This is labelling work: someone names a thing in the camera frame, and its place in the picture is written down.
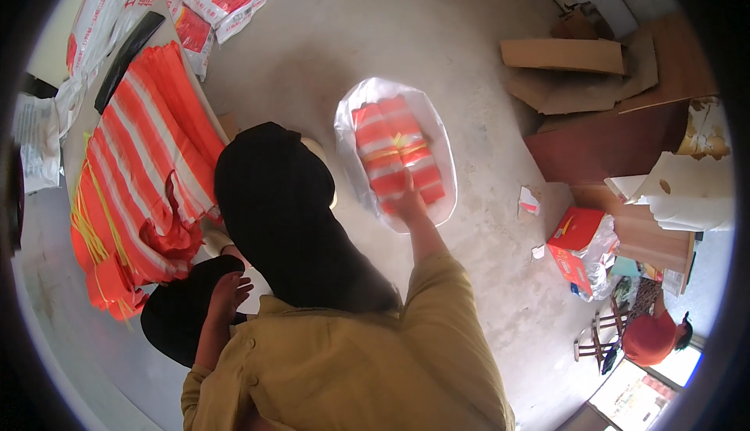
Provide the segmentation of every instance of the black hair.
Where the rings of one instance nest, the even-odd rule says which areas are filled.
[[[685,324],[685,334],[678,338],[674,344],[674,349],[677,351],[687,348],[693,338],[693,325],[688,322],[688,314],[689,312],[685,313],[685,317],[682,318],[682,323]]]

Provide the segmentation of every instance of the khaki shirt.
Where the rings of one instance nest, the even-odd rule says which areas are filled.
[[[184,429],[230,431],[253,403],[278,429],[515,426],[469,279],[447,253],[417,264],[398,315],[295,309],[262,296],[216,370],[187,374]]]

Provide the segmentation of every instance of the red shirt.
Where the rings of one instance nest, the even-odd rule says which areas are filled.
[[[677,326],[665,311],[657,319],[643,315],[635,319],[623,334],[623,351],[638,366],[659,364],[674,348]]]

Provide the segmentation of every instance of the black pants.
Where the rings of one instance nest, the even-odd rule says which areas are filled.
[[[274,295],[296,307],[352,313],[398,305],[390,283],[352,244],[329,204],[334,182],[300,134],[268,122],[236,136],[219,157],[214,193],[229,236]],[[242,262],[220,256],[159,286],[141,325],[148,341],[191,367],[213,288]],[[236,323],[244,316],[238,315]]]

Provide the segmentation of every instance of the person's left hand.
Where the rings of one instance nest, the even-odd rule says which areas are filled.
[[[206,322],[215,322],[223,326],[231,324],[237,308],[245,299],[248,299],[252,288],[250,278],[242,277],[240,271],[222,276],[211,294]]]

